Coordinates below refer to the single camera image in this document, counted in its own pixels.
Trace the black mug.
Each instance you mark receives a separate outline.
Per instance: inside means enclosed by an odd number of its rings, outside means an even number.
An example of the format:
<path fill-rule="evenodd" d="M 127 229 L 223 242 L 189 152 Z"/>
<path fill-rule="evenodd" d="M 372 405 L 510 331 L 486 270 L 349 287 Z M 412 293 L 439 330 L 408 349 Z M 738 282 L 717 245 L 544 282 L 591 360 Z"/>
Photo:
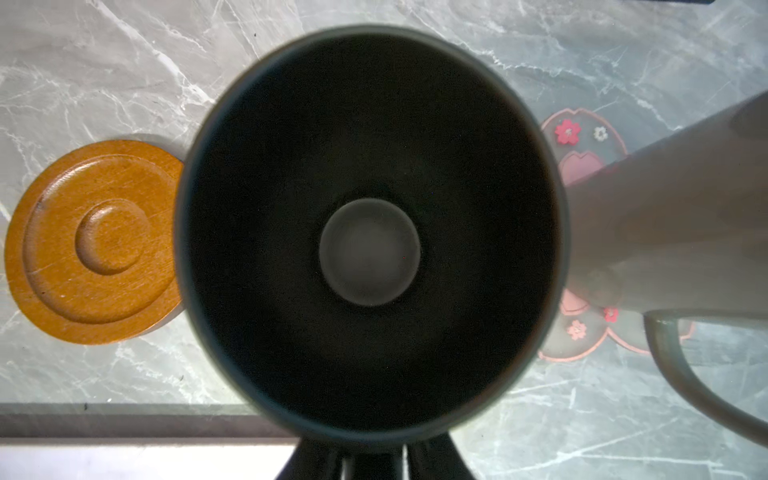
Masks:
<path fill-rule="evenodd" d="M 568 268 L 565 191 L 520 98 L 457 46 L 319 31 L 245 71 L 184 161 L 184 307 L 294 433 L 283 479 L 467 479 L 450 437 L 526 371 Z"/>

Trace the pink cherry blossom coaster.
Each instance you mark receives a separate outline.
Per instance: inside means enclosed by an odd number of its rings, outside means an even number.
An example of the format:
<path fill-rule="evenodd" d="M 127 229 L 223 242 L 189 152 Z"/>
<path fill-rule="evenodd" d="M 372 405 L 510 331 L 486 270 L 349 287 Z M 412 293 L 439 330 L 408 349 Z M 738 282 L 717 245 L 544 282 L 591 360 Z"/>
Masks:
<path fill-rule="evenodd" d="M 603 117 L 585 108 L 565 108 L 541 124 L 566 186 L 580 183 L 628 151 L 622 137 Z M 538 356 L 549 362 L 574 362 L 611 339 L 635 353 L 650 353 L 642 316 L 563 292 L 559 313 Z"/>

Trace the brown wooden round coaster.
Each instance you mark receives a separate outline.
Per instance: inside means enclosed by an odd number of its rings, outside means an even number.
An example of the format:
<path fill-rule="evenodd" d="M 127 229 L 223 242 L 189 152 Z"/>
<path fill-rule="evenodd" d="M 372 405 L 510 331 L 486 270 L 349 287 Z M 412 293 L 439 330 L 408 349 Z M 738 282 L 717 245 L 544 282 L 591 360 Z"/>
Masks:
<path fill-rule="evenodd" d="M 66 342 L 101 345 L 156 330 L 182 310 L 173 215 L 182 163 L 135 140 L 91 143 L 27 188 L 5 269 L 16 305 Z"/>

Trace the grey mug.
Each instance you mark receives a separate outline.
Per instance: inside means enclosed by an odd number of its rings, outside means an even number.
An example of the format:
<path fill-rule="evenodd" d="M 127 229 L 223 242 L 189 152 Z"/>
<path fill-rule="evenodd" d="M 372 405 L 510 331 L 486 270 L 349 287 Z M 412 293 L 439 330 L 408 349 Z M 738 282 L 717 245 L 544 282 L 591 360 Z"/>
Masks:
<path fill-rule="evenodd" d="M 703 415 L 765 445 L 766 422 L 696 376 L 678 324 L 767 324 L 766 95 L 570 185 L 567 198 L 569 290 L 596 306 L 639 313 L 668 384 Z"/>

